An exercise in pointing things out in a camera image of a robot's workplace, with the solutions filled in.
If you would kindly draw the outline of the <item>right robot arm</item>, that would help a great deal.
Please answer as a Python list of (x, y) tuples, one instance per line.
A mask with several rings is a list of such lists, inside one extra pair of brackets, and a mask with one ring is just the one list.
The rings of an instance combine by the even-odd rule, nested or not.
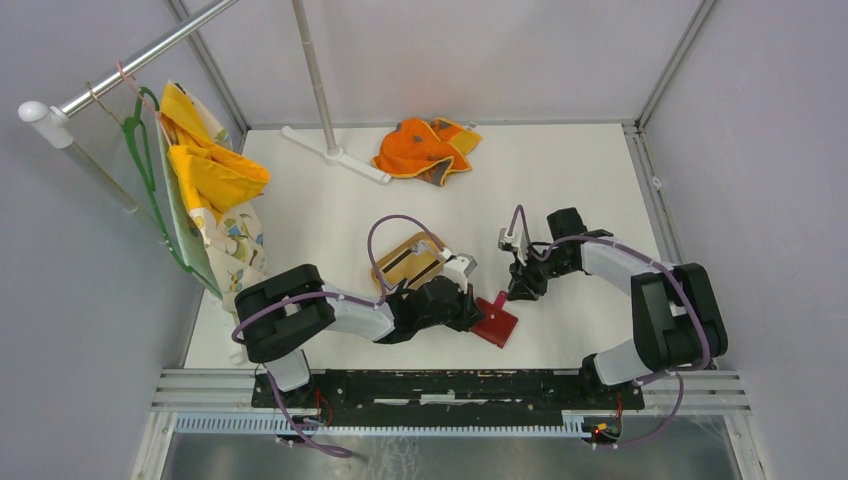
[(577, 392), (585, 405), (602, 408), (618, 386), (702, 370), (727, 352), (726, 328), (702, 265), (654, 259), (605, 229), (588, 229), (574, 207), (549, 214), (547, 223), (551, 241), (530, 240), (518, 206), (500, 231), (499, 249), (513, 256), (507, 300), (539, 300), (551, 280), (583, 273), (616, 287), (631, 304), (630, 337), (582, 362)]

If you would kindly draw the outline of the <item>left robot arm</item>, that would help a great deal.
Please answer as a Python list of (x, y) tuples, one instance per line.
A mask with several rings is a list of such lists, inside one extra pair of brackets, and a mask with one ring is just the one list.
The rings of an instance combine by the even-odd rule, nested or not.
[(278, 397), (295, 408), (313, 397), (303, 346), (321, 332), (393, 345), (438, 326), (469, 332), (486, 317), (472, 285), (458, 274), (438, 274), (416, 289), (401, 282), (385, 296), (370, 298), (325, 282), (312, 264), (243, 290), (235, 306), (232, 340), (245, 347), (250, 362), (265, 368)]

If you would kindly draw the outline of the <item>red leather card holder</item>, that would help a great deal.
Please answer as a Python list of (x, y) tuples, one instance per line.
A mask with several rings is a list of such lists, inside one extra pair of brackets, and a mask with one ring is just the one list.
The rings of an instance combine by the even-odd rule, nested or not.
[(504, 309), (507, 300), (506, 291), (500, 291), (493, 301), (475, 299), (482, 317), (471, 327), (471, 332), (500, 349), (505, 347), (518, 323), (518, 318)]

